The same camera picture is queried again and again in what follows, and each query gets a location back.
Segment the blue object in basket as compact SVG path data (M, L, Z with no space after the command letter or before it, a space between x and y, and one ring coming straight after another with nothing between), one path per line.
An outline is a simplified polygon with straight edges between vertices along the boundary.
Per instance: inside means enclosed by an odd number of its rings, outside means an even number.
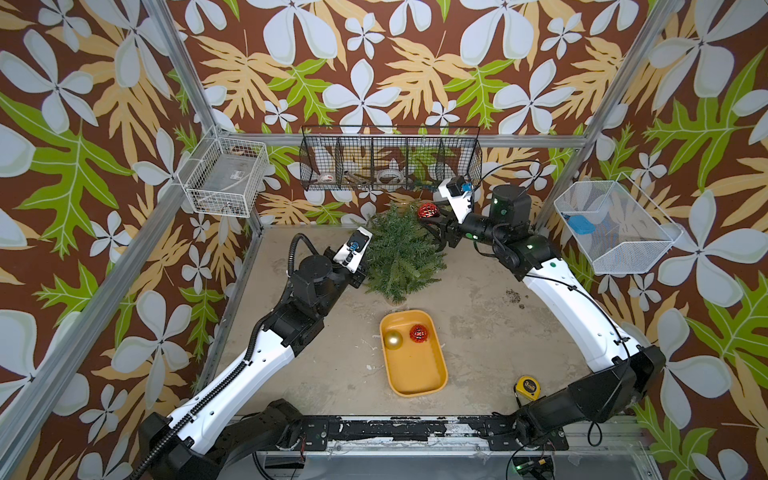
M582 215L569 216L566 223L576 235L591 235L596 231L596 225Z

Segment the white tape roll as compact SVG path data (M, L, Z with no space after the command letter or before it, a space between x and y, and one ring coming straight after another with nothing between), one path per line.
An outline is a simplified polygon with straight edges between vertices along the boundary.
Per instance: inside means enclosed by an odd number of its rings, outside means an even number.
M405 177L402 172L397 169L384 169L376 174L377 182L387 185L402 183L404 179Z

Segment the yellow plastic tray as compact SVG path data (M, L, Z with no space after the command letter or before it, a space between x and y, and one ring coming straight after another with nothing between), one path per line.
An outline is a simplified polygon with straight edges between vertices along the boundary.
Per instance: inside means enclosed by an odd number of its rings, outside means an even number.
M415 324L429 329L424 343L414 343L409 330ZM423 310L406 310L386 315L379 326L384 364L391 389L404 398L429 395L442 390L448 383L448 371L441 343L431 316ZM403 336L403 345L387 350L382 339L385 332L397 330Z

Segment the white mesh basket right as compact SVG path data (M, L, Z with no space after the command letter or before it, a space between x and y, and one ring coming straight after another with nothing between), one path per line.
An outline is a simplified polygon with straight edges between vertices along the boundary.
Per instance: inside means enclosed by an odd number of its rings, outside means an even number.
M682 227L622 174L614 180L573 183L554 203L557 213L598 275L646 274L682 237ZM596 225L591 235L576 235L569 216Z

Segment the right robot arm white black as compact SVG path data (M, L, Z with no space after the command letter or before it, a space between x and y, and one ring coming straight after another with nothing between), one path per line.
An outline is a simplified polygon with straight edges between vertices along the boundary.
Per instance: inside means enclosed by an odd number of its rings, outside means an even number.
M532 232L526 188L496 188L487 214L475 212L474 190L462 176L443 181L438 191L441 201L417 209L420 225L437 247L454 248L462 239L490 246L489 257L545 303L591 370L521 406L511 417L515 440L522 446L541 445L567 425L600 424L642 400L666 365L664 354L622 329L576 280L551 241Z

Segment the gold ball ornament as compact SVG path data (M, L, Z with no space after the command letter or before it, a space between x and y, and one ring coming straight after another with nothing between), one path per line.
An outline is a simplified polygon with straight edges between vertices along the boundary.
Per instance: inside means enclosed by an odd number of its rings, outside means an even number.
M397 350L403 345L403 336L397 330L389 330L384 333L382 339L387 350Z

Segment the small green christmas tree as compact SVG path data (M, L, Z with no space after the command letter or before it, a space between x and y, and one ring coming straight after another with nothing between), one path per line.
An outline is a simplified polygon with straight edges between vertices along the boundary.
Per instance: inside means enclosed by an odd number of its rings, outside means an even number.
M365 225L373 234L366 252L367 291L393 304L438 282L446 268L444 254L419 223L417 210L415 203L393 204Z

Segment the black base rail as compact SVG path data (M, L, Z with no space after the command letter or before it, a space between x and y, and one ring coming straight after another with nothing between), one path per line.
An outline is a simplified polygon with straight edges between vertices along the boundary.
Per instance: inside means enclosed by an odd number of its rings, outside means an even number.
M302 416L278 441L291 450L326 451L332 442L376 438L427 445L442 439L478 440L492 451L513 451L522 444L512 417L493 413L469 416Z

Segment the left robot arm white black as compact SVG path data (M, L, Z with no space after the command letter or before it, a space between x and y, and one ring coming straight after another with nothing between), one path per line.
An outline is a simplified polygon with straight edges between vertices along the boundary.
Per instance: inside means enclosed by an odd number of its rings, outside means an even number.
M216 478L221 464L210 451L245 403L320 333L344 291L362 284L372 238L360 227L338 250L319 252L296 234L277 304L256 322L245 350L201 392L169 416L153 414L142 424L143 458L131 478Z

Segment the red faceted ball ornament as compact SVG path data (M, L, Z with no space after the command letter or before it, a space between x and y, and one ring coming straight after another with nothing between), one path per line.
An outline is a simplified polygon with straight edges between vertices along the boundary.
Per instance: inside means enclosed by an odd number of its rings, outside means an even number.
M423 203L417 209L417 216L420 220L439 218L440 215L440 209L435 203Z

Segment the yellow tape measure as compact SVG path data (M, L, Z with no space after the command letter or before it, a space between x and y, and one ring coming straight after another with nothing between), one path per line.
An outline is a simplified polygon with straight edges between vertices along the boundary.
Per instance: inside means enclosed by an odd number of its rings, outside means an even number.
M534 377L524 375L517 380L515 392L529 401L535 401L541 395L541 385Z

